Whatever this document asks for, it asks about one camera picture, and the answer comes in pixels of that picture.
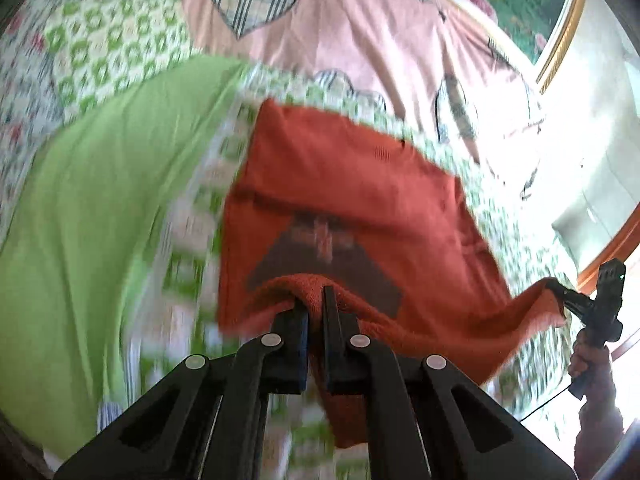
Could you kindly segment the person's right hand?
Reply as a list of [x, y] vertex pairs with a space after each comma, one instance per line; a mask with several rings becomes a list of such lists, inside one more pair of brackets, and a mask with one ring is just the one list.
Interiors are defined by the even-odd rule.
[[592, 344], [590, 330], [583, 328], [578, 332], [567, 371], [572, 382], [581, 380], [584, 383], [584, 397], [590, 408], [610, 408], [615, 405], [616, 388], [611, 355], [605, 346]]

